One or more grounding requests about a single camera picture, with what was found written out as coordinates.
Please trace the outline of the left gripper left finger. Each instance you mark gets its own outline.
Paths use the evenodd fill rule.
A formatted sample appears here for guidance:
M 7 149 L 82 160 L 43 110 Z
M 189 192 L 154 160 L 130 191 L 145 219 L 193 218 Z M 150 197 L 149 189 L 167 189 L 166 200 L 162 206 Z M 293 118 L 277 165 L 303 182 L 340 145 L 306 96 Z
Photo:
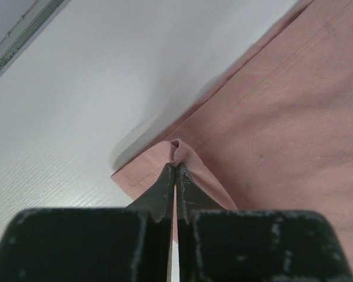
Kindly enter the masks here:
M 169 281 L 175 168 L 127 207 L 19 212 L 0 242 L 0 281 Z

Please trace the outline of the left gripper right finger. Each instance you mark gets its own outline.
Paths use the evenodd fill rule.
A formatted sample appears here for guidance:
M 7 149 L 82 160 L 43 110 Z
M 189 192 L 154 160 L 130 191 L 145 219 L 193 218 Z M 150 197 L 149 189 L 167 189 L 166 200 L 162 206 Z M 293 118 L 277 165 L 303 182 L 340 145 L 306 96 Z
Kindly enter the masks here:
M 353 281 L 321 214 L 226 210 L 184 165 L 177 167 L 175 183 L 181 281 Z

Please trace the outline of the pink t shirt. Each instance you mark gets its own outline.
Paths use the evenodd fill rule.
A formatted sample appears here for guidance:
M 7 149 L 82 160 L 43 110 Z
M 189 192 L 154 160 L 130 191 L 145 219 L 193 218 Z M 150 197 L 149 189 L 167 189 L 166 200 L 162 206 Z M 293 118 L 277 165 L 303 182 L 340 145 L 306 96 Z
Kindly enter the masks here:
M 166 163 L 228 210 L 323 214 L 353 271 L 353 1 L 298 3 L 112 179 L 136 199 Z

